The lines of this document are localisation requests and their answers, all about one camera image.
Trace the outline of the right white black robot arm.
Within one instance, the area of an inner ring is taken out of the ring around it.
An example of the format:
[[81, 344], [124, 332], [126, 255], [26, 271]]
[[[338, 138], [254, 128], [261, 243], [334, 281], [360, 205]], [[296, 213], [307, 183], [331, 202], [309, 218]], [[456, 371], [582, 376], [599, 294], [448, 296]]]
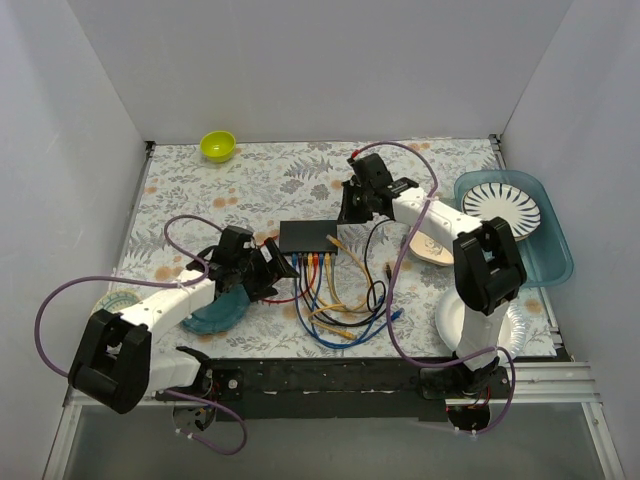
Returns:
[[511, 228], [495, 217], [480, 220], [437, 200], [406, 177], [393, 178], [379, 154], [352, 155], [352, 177], [343, 182], [341, 224], [364, 224], [381, 215], [424, 233], [453, 256], [454, 282], [463, 302], [462, 332], [451, 360], [426, 363], [406, 360], [420, 370], [421, 386], [435, 398], [475, 397], [499, 369], [513, 360], [499, 346], [499, 334], [509, 305], [527, 279]]

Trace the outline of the black network switch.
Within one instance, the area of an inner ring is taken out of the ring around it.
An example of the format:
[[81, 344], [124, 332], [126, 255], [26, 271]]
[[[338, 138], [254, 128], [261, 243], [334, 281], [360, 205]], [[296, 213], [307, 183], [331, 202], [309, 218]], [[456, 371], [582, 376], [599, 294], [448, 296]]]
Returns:
[[280, 222], [279, 249], [284, 255], [298, 253], [336, 254], [338, 247], [328, 237], [337, 237], [336, 220], [287, 220]]

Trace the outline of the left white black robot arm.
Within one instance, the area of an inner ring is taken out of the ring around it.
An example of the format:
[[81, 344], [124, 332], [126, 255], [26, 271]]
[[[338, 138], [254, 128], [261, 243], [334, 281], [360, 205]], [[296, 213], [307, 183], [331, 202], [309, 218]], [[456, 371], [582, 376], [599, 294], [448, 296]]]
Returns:
[[120, 414], [145, 395], [171, 388], [203, 399], [213, 386], [209, 357], [185, 346], [156, 352], [158, 341], [191, 316], [209, 314], [216, 325], [237, 320], [249, 304], [276, 295], [278, 281], [298, 276], [274, 240], [259, 247], [250, 231], [227, 227], [170, 287], [115, 313], [93, 313], [68, 383]]

